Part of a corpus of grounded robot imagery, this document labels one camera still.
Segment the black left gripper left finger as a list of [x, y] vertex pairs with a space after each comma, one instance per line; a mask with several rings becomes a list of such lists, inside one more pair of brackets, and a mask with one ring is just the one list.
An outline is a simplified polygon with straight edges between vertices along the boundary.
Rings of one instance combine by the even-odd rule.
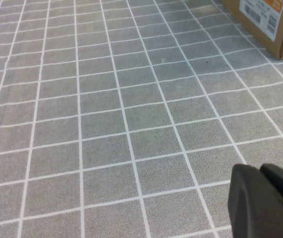
[[233, 237], [283, 238], [283, 197], [260, 168], [233, 166], [227, 207]]

